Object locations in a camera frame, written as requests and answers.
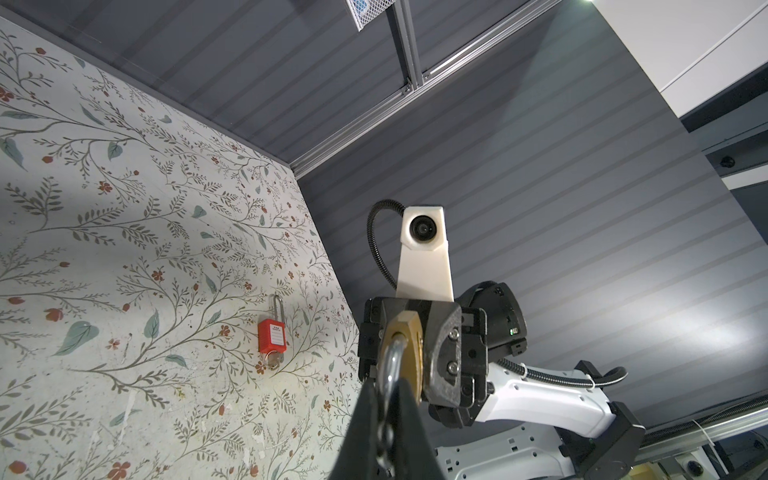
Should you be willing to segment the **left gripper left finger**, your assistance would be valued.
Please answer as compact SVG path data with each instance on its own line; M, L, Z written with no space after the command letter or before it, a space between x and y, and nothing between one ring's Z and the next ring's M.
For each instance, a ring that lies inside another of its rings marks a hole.
M376 479L383 407L373 379L364 382L330 480Z

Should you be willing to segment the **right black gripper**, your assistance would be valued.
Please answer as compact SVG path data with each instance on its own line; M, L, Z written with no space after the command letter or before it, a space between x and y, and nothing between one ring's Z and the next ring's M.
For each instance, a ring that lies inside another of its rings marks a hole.
M488 397L487 315L457 302L375 297L366 302L358 337L358 378L368 379L388 325L402 313L421 325L421 379L414 392L430 416L447 428L463 428Z

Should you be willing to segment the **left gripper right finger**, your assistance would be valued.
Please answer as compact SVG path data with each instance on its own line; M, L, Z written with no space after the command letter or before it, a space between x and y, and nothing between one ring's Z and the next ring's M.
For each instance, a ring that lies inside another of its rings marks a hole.
M443 479L407 380L398 380L389 404L389 459L394 479Z

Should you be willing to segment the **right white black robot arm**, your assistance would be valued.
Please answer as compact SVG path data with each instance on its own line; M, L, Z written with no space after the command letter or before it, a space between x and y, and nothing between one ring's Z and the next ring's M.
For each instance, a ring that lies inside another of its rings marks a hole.
M605 388L624 368L517 361L527 327L509 287L450 301L374 297L359 325L359 377L377 387L374 437L392 479L619 479L645 435Z

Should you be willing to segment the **brass padlock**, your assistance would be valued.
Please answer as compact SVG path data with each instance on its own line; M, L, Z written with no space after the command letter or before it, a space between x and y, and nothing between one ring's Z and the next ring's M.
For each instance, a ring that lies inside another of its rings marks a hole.
M387 473L394 472L394 425L390 411L397 382L405 380L416 404L419 404L423 390L423 371L421 319L416 311L403 310L386 322L377 360L378 461Z

